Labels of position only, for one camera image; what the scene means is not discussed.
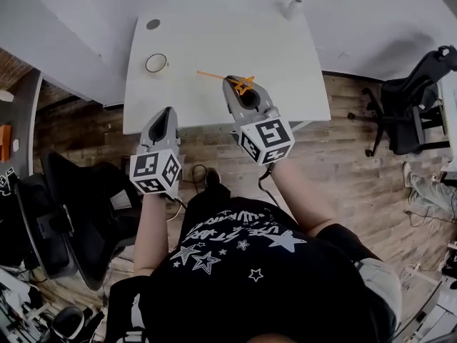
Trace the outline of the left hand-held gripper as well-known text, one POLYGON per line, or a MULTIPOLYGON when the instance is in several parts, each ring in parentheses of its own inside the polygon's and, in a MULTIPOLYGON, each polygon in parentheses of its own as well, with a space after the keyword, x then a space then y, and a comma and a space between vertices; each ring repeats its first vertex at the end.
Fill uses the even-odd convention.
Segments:
POLYGON ((173 107, 166 107, 147 122, 130 158, 129 171, 129 179, 142 194, 178 194, 180 143, 173 107))

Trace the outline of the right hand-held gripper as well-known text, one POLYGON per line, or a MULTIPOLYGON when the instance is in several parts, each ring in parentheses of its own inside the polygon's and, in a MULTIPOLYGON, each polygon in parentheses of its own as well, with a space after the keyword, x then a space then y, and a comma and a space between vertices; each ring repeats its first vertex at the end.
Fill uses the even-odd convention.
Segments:
POLYGON ((259 166, 287 157, 295 139, 268 92, 253 77, 240 76, 226 76, 222 89, 234 120, 232 135, 241 149, 259 166))

